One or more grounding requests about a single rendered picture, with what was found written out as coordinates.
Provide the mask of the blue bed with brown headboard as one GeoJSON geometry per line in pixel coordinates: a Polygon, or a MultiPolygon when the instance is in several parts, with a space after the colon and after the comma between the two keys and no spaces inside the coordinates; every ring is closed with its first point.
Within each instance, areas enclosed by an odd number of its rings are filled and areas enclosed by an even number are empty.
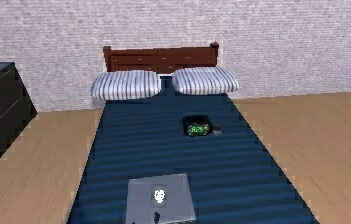
{"type": "Polygon", "coordinates": [[[105,100],[66,224],[125,224],[130,179],[183,174],[192,224],[319,224],[294,185],[228,97],[187,95],[172,73],[218,67],[216,42],[207,47],[114,50],[104,47],[107,72],[145,70],[161,79],[159,94],[105,100]],[[207,136],[186,136],[182,119],[207,115],[207,136]]]}

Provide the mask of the black digital alarm clock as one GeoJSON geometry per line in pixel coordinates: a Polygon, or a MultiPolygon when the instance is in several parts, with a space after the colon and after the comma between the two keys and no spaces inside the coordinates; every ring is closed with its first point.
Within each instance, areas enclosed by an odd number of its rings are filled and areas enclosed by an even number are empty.
{"type": "Polygon", "coordinates": [[[186,136],[207,136],[213,130],[213,124],[207,115],[189,115],[182,119],[183,132],[186,136]]]}

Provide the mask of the grey closed laptop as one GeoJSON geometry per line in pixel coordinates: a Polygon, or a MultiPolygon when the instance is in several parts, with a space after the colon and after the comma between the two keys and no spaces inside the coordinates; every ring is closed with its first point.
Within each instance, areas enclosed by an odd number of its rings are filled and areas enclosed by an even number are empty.
{"type": "Polygon", "coordinates": [[[171,174],[130,179],[128,182],[125,224],[192,224],[196,215],[188,176],[171,174]]]}

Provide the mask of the striped white pillow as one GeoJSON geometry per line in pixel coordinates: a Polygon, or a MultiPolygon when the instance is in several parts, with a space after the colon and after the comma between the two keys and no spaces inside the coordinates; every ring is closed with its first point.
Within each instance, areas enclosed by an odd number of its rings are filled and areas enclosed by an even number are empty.
{"type": "Polygon", "coordinates": [[[106,72],[98,76],[90,95],[98,100],[135,100],[153,97],[161,91],[161,79],[153,71],[106,72]]]}
{"type": "Polygon", "coordinates": [[[174,89],[187,95],[215,95],[234,92],[239,83],[234,74],[222,67],[194,67],[172,73],[174,89]]]}

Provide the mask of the black chest of drawers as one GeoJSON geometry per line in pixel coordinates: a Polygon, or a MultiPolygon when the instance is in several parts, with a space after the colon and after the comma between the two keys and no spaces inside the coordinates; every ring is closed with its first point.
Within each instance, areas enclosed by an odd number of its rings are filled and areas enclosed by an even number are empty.
{"type": "Polygon", "coordinates": [[[0,158],[37,111],[14,62],[0,62],[0,158]]]}

